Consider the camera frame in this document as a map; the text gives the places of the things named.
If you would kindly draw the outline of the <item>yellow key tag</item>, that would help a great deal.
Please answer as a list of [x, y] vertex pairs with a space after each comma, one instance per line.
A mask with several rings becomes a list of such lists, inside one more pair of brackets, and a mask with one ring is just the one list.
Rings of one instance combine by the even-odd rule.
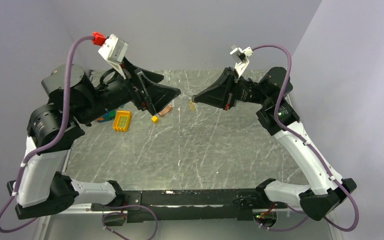
[[194, 110], [195, 110], [195, 103], [194, 103], [193, 101], [190, 101], [190, 102], [189, 102], [189, 109], [190, 109], [191, 111], [194, 111]]

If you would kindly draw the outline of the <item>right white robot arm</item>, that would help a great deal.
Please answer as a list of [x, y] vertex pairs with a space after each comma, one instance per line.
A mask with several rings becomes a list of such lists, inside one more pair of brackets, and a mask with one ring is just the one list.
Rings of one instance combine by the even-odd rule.
[[209, 87], [192, 97], [194, 103], [207, 104], [229, 110], [236, 102], [261, 105], [256, 112], [258, 121], [292, 156], [306, 177], [307, 185], [282, 183], [269, 178], [256, 187], [256, 203], [268, 208], [274, 202], [300, 207], [311, 219], [320, 221], [352, 193], [357, 184], [352, 178], [343, 178], [324, 159], [314, 153], [309, 136], [300, 117], [285, 98], [281, 99], [277, 116], [288, 127], [283, 130], [274, 118], [275, 105], [286, 76], [283, 67], [272, 67], [259, 82], [237, 77], [231, 67]]

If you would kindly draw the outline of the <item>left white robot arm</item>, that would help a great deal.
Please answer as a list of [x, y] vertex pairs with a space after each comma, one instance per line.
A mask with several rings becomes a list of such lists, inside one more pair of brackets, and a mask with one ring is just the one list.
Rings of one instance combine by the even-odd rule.
[[20, 220], [55, 215], [77, 204], [100, 204], [111, 210], [126, 205], [126, 194], [115, 180], [81, 182], [59, 169], [74, 142], [85, 134], [82, 125], [89, 127], [127, 103], [155, 115], [181, 94], [180, 89], [162, 84], [163, 75], [126, 59], [121, 70], [94, 86], [81, 65], [63, 64], [41, 81], [48, 102], [30, 115], [23, 175], [7, 185], [16, 197]]

